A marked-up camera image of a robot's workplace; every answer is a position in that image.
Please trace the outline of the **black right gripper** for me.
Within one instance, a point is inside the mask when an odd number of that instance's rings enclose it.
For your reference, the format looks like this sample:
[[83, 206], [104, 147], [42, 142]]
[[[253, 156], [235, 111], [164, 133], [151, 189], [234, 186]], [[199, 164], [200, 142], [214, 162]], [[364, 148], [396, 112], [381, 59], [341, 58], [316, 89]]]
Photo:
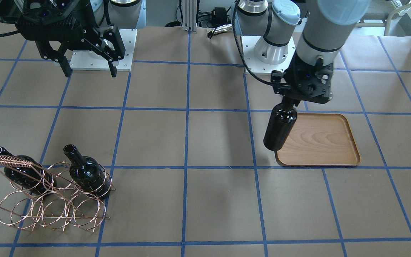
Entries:
[[[92, 51], [108, 62], [112, 77], [114, 63], [125, 56], [125, 46], [116, 24], [98, 28], [99, 0], [24, 0], [16, 28], [29, 41], [36, 42], [40, 57], [59, 64], [65, 77], [72, 69], [66, 51]], [[60, 42], [57, 50], [50, 42]]]

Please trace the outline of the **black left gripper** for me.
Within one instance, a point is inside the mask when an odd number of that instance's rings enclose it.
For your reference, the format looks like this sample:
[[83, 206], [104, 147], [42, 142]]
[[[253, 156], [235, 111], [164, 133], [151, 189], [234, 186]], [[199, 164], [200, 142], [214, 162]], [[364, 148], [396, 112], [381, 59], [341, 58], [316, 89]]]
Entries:
[[333, 68], [333, 63], [324, 65], [322, 58], [310, 65], [295, 54], [285, 72], [272, 71], [272, 88], [290, 99], [326, 104], [332, 99]]

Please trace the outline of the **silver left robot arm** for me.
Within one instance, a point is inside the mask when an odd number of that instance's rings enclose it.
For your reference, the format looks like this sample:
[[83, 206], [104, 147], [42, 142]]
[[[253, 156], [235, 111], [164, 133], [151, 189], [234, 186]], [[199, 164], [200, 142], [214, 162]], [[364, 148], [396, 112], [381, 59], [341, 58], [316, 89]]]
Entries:
[[369, 0], [237, 0], [233, 5], [235, 38], [255, 36], [245, 56], [246, 71], [282, 96], [284, 106], [300, 101], [326, 104], [332, 98], [333, 62]]

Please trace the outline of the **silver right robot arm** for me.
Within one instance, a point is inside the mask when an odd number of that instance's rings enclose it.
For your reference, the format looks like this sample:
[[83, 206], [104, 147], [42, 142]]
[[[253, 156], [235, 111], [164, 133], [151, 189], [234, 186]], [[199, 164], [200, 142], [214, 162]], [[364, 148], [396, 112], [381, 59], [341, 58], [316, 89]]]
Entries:
[[116, 64], [126, 54], [120, 30], [143, 28], [145, 7], [144, 0], [25, 0], [15, 26], [66, 77], [72, 74], [67, 50], [97, 54], [116, 77]]

